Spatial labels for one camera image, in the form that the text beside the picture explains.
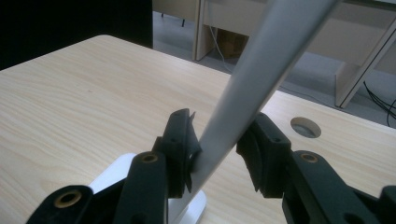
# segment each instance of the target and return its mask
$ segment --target wooden table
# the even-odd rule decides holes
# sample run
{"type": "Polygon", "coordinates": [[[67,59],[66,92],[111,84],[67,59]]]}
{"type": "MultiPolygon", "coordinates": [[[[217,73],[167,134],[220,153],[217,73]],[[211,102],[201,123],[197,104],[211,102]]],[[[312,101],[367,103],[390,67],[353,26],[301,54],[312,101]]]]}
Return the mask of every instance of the wooden table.
{"type": "MultiPolygon", "coordinates": [[[[0,71],[0,219],[22,223],[61,187],[90,184],[117,157],[151,150],[169,115],[196,111],[200,136],[229,76],[111,36],[0,71]]],[[[378,196],[396,185],[396,131],[276,92],[264,112],[292,142],[378,196]],[[312,119],[321,137],[290,127],[312,119]]],[[[285,223],[280,200],[253,189],[234,151],[206,183],[202,223],[285,223]]]]}

